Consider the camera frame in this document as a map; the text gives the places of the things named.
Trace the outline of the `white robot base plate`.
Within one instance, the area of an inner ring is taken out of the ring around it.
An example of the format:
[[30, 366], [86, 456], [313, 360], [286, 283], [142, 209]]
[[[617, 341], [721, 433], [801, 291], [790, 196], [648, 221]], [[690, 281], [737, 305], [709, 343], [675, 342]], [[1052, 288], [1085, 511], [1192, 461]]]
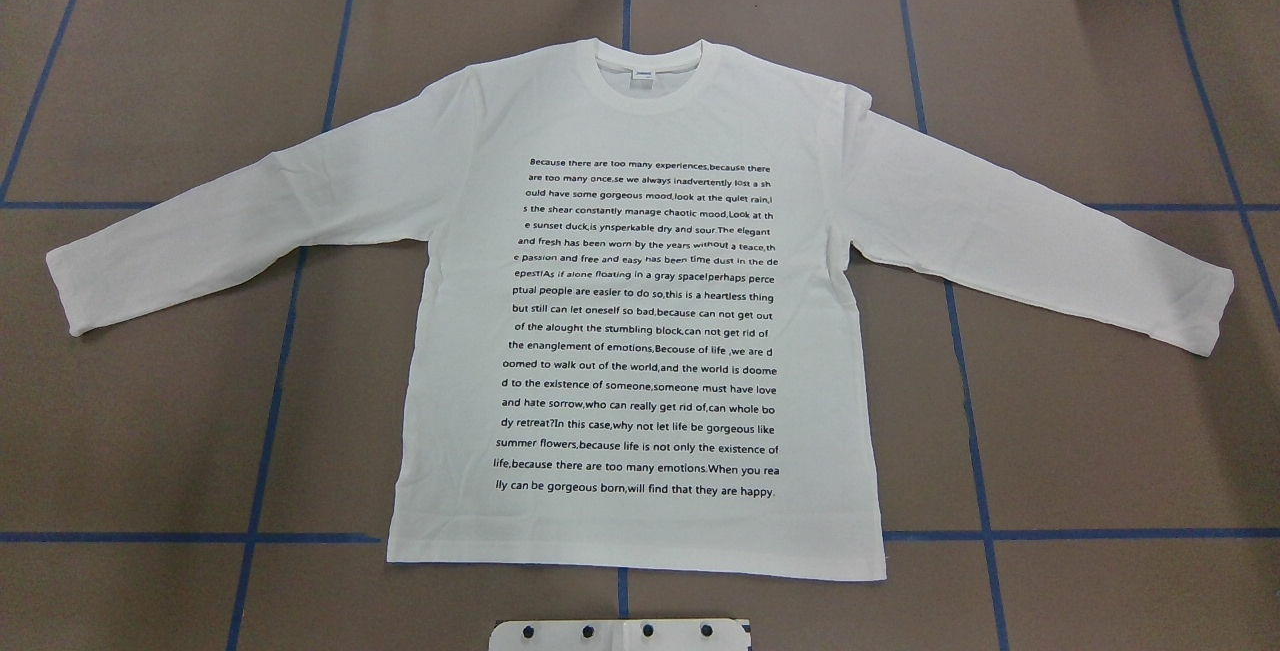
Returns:
[[503, 622], [489, 650], [750, 650], [745, 620], [730, 618]]

